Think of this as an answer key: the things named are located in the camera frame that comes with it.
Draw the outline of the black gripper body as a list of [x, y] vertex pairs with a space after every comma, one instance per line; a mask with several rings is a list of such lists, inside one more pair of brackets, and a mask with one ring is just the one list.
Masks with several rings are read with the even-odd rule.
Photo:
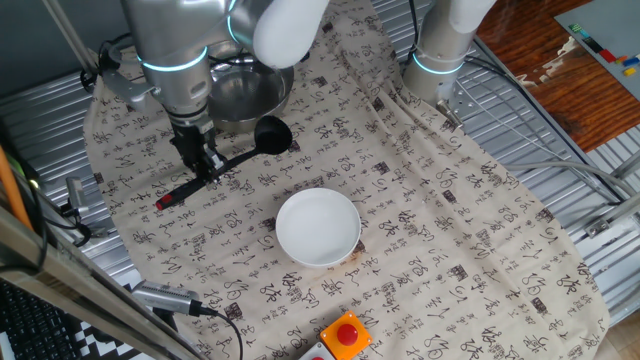
[[199, 161], [204, 144], [216, 149], [215, 127], [211, 119], [198, 119], [191, 123], [171, 120], [171, 126], [174, 132], [171, 144], [178, 150], [185, 166]]

